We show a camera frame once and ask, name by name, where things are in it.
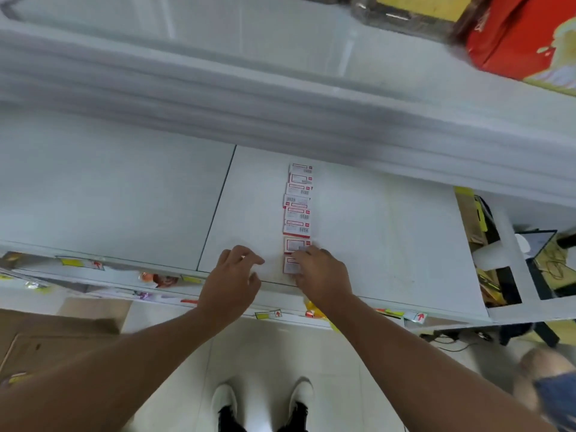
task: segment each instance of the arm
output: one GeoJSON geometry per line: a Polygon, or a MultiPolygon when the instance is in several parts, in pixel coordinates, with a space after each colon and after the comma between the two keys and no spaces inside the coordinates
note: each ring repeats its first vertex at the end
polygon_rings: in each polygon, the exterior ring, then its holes
{"type": "Polygon", "coordinates": [[[293,256],[298,287],[338,327],[410,432],[553,432],[509,394],[352,293],[346,266],[326,250],[293,256]]]}
{"type": "Polygon", "coordinates": [[[224,250],[198,307],[0,392],[5,432],[117,431],[199,346],[238,319],[260,289],[246,247],[224,250]]]}

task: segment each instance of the red packaging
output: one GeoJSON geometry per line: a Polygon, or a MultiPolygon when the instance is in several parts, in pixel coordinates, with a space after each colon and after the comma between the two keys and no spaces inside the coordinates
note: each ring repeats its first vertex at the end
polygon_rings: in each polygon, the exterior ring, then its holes
{"type": "Polygon", "coordinates": [[[492,0],[466,47],[481,70],[576,95],[576,0],[492,0]]]}

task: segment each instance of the hand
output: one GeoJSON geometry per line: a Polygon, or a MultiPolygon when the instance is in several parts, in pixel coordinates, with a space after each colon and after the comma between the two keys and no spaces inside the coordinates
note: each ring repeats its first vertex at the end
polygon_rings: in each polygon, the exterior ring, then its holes
{"type": "Polygon", "coordinates": [[[352,294],[346,266],[327,250],[311,245],[292,253],[292,257],[300,264],[296,285],[319,309],[352,294]]]}
{"type": "Polygon", "coordinates": [[[254,264],[263,263],[264,259],[248,247],[237,245],[224,250],[206,279],[196,309],[216,323],[219,330],[239,319],[254,302],[262,284],[250,270],[254,264]]]}

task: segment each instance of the white shoe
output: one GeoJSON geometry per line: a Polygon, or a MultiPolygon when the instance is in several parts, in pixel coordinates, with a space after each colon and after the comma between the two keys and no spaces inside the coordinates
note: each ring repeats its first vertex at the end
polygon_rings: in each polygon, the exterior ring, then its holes
{"type": "Polygon", "coordinates": [[[214,391],[214,395],[212,396],[212,414],[214,416],[216,431],[218,431],[220,411],[226,406],[229,406],[230,409],[232,409],[232,415],[236,418],[236,414],[238,413],[238,403],[236,402],[234,390],[230,385],[221,384],[216,388],[216,391],[214,391]]]}
{"type": "Polygon", "coordinates": [[[296,388],[292,391],[292,397],[290,398],[290,412],[288,416],[292,416],[294,409],[296,408],[296,402],[300,402],[308,408],[310,411],[314,404],[314,388],[310,381],[306,378],[300,379],[296,388]]]}

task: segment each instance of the black pants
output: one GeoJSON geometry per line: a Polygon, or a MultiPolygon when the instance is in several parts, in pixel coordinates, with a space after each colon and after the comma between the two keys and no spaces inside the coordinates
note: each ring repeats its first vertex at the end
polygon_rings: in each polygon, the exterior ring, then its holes
{"type": "MultiPolygon", "coordinates": [[[[306,432],[307,416],[308,408],[304,404],[296,402],[290,421],[288,421],[287,425],[282,426],[278,432],[306,432]]],[[[232,410],[229,406],[222,408],[220,411],[218,432],[246,432],[246,429],[240,426],[232,415],[232,410]]]]}

